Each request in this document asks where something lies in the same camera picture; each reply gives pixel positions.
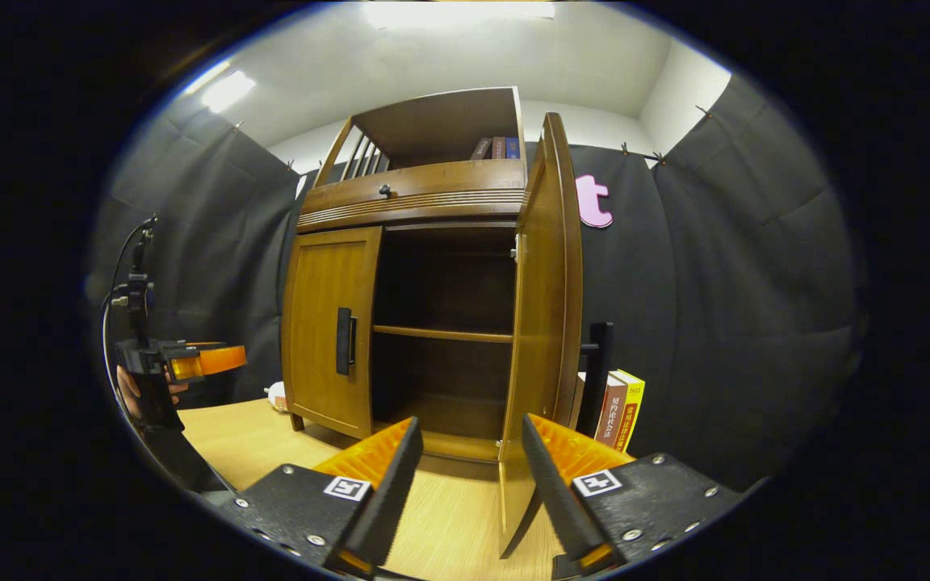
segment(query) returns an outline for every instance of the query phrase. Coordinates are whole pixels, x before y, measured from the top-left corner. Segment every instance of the ceiling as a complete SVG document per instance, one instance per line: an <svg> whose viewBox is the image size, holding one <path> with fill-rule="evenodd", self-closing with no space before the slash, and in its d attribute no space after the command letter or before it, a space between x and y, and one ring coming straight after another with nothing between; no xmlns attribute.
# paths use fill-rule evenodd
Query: ceiling
<svg viewBox="0 0 930 581"><path fill-rule="evenodd" d="M553 19L505 16L442 27L379 29L377 2L324 3L228 58L256 86L222 116L265 147L416 96L519 87L520 98L636 118L669 37L616 8L554 3ZM413 3L414 6L446 6ZM200 92L191 97L197 98Z"/></svg>

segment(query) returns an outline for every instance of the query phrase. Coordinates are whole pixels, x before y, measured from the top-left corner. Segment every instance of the human hand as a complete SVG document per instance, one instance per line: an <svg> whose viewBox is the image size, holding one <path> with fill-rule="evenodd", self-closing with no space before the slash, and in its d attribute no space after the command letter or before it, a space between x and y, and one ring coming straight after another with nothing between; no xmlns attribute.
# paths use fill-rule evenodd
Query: human hand
<svg viewBox="0 0 930 581"><path fill-rule="evenodd" d="M167 389L170 390L170 401L177 404L178 397L175 394L189 389L189 385L188 383L171 383L169 371L165 371L165 377L167 378ZM139 386L136 385L132 376L119 365L117 366L117 383L121 386L121 396L124 397L124 405L127 406L128 412L141 420Z"/></svg>

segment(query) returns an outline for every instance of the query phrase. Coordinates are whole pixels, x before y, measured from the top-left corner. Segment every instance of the black fabric backdrop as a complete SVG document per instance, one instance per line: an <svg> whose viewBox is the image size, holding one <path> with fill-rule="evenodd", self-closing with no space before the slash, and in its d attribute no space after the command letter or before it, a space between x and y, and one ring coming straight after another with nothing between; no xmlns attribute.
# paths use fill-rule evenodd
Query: black fabric backdrop
<svg viewBox="0 0 930 581"><path fill-rule="evenodd" d="M303 202L295 199L299 174L198 103L173 104L132 143L99 212L90 308L107 293L125 237L158 213L145 254L155 282L152 336L225 341L247 352L245 367L195 383L178 408L265 397L263 387L282 378L281 281ZM129 265L130 247L118 280ZM128 334L126 317L111 316L111 339ZM93 340L92 349L101 353L101 343Z"/></svg>
<svg viewBox="0 0 930 581"><path fill-rule="evenodd" d="M585 335L613 321L610 365L647 384L628 451L668 452L741 490L834 412L857 363L862 279L839 196L780 111L733 77L711 113L651 170L619 150L569 151L577 177L609 189L613 223L582 227L583 321ZM249 359L181 406L263 397L281 379L300 176L206 111L167 111L141 143L103 206L90 299L130 228L159 212L154 334L241 343Z"/></svg>

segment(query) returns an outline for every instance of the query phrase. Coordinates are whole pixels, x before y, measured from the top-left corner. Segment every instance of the yellow book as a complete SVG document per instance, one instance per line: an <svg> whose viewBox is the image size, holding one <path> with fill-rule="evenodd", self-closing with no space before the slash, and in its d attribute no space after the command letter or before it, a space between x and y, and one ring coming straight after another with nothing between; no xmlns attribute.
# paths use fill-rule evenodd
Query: yellow book
<svg viewBox="0 0 930 581"><path fill-rule="evenodd" d="M613 448L626 452L630 439L634 436L634 426L638 423L638 413L641 412L641 400L645 397L645 380L635 378L622 369L610 371L609 375L626 383L626 403L623 408L623 420L620 422L619 433Z"/></svg>

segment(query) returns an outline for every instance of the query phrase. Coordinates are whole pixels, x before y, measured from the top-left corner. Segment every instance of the blue book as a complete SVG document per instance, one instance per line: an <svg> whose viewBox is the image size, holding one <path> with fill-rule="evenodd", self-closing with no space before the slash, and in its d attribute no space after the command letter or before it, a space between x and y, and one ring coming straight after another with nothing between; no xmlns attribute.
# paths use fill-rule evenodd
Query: blue book
<svg viewBox="0 0 930 581"><path fill-rule="evenodd" d="M519 159L519 139L517 137L505 137L505 158Z"/></svg>

